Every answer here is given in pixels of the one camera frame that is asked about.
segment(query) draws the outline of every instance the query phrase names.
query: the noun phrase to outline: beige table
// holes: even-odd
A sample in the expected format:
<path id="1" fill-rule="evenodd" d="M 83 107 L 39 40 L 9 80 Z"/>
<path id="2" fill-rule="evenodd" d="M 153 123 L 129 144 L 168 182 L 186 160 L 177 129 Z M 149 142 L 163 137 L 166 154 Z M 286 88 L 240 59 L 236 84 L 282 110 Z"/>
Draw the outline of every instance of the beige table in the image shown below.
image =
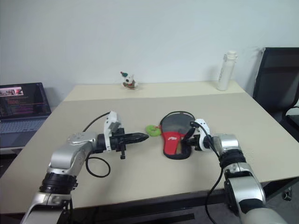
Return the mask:
<path id="1" fill-rule="evenodd" d="M 119 85 L 83 85 L 55 109 L 0 179 L 1 213 L 25 212 L 52 153 L 70 134 L 110 110 L 120 114 L 127 133 L 144 132 L 146 125 L 158 124 L 171 111 L 189 111 L 204 118 L 213 133 L 234 133 L 259 181 L 299 176 L 298 142 L 234 81 L 225 92 L 210 82 L 145 84 L 137 91 Z M 90 130 L 102 133 L 103 121 Z M 161 137 L 150 137 L 129 145 L 125 160 L 116 152 L 99 154 L 110 163 L 111 175 L 95 178 L 83 167 L 72 191 L 74 207 L 208 190 L 218 178 L 219 163 L 212 152 L 193 152 L 176 161 L 167 159 L 162 148 Z M 107 171 L 100 161 L 90 161 L 90 167 L 98 174 Z"/>

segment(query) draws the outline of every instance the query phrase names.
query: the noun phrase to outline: dog figurine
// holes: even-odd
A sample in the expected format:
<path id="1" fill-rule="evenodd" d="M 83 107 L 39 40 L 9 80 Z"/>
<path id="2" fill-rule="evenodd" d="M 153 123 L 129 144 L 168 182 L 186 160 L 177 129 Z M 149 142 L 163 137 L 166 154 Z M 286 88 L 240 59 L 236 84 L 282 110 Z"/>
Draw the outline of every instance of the dog figurine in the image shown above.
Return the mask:
<path id="1" fill-rule="evenodd" d="M 134 90 L 138 86 L 138 83 L 134 80 L 134 75 L 129 75 L 128 73 L 122 72 L 121 75 L 124 78 L 124 82 L 122 83 L 124 87 Z"/>

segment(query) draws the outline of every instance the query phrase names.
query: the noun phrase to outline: laptop keyboard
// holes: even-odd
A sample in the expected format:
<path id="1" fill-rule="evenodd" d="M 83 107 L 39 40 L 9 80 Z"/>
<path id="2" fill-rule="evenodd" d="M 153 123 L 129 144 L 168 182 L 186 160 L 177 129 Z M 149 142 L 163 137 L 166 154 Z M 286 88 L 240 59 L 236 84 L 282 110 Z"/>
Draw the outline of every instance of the laptop keyboard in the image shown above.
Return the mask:
<path id="1" fill-rule="evenodd" d="M 24 120 L 0 123 L 0 133 L 20 133 L 37 131 L 45 120 Z"/>

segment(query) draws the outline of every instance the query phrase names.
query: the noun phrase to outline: green toy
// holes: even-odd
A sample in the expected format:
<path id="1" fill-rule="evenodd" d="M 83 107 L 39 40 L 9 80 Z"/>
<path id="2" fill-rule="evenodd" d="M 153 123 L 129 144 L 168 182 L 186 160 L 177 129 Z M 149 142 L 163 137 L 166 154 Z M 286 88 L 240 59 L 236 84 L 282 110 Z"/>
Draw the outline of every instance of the green toy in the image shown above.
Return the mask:
<path id="1" fill-rule="evenodd" d="M 147 125 L 145 127 L 145 131 L 147 134 L 149 134 L 152 137 L 157 137 L 161 134 L 160 127 L 158 127 L 156 125 Z"/>

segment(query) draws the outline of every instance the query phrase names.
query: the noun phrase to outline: black office chair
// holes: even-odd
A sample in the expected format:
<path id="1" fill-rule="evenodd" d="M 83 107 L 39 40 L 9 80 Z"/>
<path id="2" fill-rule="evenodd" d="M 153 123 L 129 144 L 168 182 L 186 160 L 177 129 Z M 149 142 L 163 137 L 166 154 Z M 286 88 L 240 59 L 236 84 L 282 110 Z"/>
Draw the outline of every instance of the black office chair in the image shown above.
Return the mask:
<path id="1" fill-rule="evenodd" d="M 286 116 L 299 99 L 299 48 L 265 49 L 253 99 L 299 142 L 299 126 Z"/>

